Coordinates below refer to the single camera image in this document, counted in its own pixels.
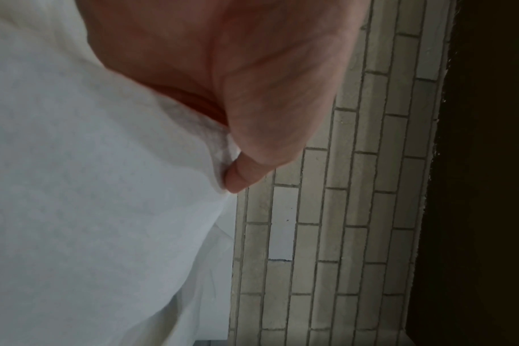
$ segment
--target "hand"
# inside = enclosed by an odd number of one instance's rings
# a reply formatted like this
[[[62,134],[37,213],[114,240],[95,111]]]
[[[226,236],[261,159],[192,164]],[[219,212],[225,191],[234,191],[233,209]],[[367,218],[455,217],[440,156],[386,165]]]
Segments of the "hand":
[[[233,193],[293,161],[339,87],[369,0],[77,0],[102,63],[206,113],[242,153]]]

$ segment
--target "skin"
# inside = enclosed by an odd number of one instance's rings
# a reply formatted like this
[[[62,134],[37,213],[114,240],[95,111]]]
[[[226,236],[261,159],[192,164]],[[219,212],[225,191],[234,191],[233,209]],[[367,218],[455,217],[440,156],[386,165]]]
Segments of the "skin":
[[[328,113],[369,0],[77,0],[102,63],[211,115],[232,193],[292,162]]]

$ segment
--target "tiled wall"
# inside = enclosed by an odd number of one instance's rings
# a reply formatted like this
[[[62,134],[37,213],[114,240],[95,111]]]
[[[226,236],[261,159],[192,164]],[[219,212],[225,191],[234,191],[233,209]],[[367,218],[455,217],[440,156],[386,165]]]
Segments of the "tiled wall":
[[[302,157],[238,196],[229,345],[409,342],[453,6],[374,0]]]

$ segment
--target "dark surface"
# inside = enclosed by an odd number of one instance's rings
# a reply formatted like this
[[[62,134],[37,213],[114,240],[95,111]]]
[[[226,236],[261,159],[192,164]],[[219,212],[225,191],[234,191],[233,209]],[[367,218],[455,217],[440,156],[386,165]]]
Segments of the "dark surface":
[[[458,3],[407,331],[519,345],[519,1]]]

